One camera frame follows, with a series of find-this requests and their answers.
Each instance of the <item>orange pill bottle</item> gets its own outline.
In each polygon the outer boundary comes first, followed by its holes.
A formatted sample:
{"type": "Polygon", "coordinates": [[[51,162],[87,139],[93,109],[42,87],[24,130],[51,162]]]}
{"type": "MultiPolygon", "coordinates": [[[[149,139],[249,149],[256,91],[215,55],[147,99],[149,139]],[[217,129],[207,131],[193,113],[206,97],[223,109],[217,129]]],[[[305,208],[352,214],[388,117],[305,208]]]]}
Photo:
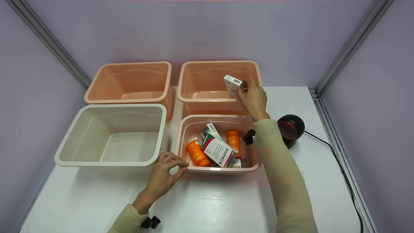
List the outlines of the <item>orange pill bottle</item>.
{"type": "Polygon", "coordinates": [[[240,137],[236,130],[230,130],[227,132],[227,144],[233,147],[236,151],[236,158],[241,158],[241,146],[240,146],[240,137]]]}
{"type": "Polygon", "coordinates": [[[211,163],[207,156],[200,150],[200,144],[194,140],[187,145],[187,151],[197,167],[210,167],[211,163]]]}

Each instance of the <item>black cable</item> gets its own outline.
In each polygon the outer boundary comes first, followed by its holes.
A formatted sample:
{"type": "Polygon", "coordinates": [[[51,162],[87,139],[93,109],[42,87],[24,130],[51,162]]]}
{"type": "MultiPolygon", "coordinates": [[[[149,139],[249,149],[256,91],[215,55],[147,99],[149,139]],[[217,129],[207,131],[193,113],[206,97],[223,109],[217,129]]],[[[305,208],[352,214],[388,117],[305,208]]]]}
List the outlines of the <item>black cable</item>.
{"type": "Polygon", "coordinates": [[[363,233],[362,218],[361,218],[361,215],[360,215],[360,213],[359,213],[359,211],[358,211],[358,209],[356,208],[356,205],[355,205],[355,196],[354,196],[354,192],[352,191],[352,188],[351,188],[351,183],[349,182],[348,177],[345,175],[344,168],[342,167],[341,163],[339,162],[339,159],[338,159],[338,157],[337,157],[337,155],[335,153],[334,148],[329,143],[327,143],[326,141],[320,139],[319,137],[317,137],[317,136],[315,136],[315,135],[313,135],[313,134],[311,134],[311,133],[309,133],[307,131],[305,131],[305,133],[307,133],[308,135],[312,136],[313,138],[318,139],[319,141],[321,141],[321,142],[325,143],[326,145],[328,145],[329,148],[331,149],[332,153],[334,154],[334,157],[335,157],[335,159],[336,159],[336,161],[337,161],[337,163],[339,165],[339,168],[341,170],[342,176],[345,179],[345,183],[347,184],[347,186],[349,188],[349,192],[351,193],[351,200],[352,200],[352,203],[354,204],[354,208],[355,208],[356,214],[358,215],[358,218],[359,218],[359,225],[360,225],[361,233],[363,233]]]}

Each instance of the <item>orange bottle cap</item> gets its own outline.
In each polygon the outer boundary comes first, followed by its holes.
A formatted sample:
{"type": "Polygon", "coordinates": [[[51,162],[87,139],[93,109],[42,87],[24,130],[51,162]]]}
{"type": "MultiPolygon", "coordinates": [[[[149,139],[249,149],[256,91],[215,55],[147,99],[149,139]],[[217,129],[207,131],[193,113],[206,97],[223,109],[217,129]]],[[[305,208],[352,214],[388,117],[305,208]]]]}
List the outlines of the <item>orange bottle cap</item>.
{"type": "Polygon", "coordinates": [[[238,137],[238,132],[236,130],[230,130],[227,131],[227,136],[237,136],[238,137]]]}
{"type": "Polygon", "coordinates": [[[211,167],[211,163],[208,159],[204,159],[196,165],[197,165],[197,167],[211,167]]]}

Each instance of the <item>lavender wall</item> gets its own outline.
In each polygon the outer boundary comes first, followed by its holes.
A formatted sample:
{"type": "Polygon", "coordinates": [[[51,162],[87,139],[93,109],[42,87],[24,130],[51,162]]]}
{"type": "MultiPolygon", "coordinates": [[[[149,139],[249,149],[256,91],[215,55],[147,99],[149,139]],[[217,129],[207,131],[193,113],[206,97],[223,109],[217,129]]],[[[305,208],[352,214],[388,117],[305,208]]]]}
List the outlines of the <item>lavender wall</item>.
{"type": "Polygon", "coordinates": [[[85,90],[0,1],[0,232],[17,232],[85,90]]]}
{"type": "Polygon", "coordinates": [[[414,229],[414,1],[394,1],[323,95],[381,233],[414,229]]]}
{"type": "Polygon", "coordinates": [[[27,0],[89,78],[111,62],[252,59],[315,87],[372,0],[27,0]]]}

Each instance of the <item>wristwatch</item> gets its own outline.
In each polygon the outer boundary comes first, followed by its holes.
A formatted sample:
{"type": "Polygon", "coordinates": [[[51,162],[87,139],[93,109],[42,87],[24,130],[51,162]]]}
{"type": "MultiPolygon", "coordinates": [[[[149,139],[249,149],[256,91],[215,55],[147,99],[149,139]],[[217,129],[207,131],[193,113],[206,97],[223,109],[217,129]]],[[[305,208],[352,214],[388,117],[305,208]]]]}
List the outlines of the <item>wristwatch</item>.
{"type": "Polygon", "coordinates": [[[159,223],[161,222],[161,220],[159,218],[157,218],[156,216],[153,216],[152,218],[147,217],[140,225],[141,228],[152,228],[155,229],[159,223]]]}

